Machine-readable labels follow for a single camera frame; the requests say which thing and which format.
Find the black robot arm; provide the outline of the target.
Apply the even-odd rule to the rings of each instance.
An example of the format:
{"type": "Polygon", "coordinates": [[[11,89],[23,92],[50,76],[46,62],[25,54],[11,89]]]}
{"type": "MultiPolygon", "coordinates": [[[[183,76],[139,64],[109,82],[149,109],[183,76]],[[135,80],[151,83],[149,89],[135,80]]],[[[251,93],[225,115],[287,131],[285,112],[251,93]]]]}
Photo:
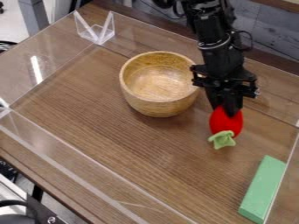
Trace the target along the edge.
{"type": "Polygon", "coordinates": [[[245,68],[245,54],[253,46],[242,45],[241,31],[230,0],[154,0],[163,9],[173,8],[198,38],[203,64],[193,65],[193,85],[205,88],[213,109],[222,106],[229,117],[243,108],[243,98],[258,97],[258,77],[245,68]]]}

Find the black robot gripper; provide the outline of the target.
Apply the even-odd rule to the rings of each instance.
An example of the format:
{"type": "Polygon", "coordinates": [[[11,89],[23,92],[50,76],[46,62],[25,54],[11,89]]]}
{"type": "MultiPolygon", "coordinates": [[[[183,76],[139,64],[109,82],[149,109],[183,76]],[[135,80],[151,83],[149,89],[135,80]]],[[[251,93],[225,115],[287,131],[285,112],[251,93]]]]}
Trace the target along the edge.
{"type": "Polygon", "coordinates": [[[223,77],[213,76],[205,65],[193,65],[193,85],[205,89],[210,105],[215,109],[222,103],[229,117],[234,117],[243,108],[243,97],[259,95],[258,77],[239,67],[223,77]]]}

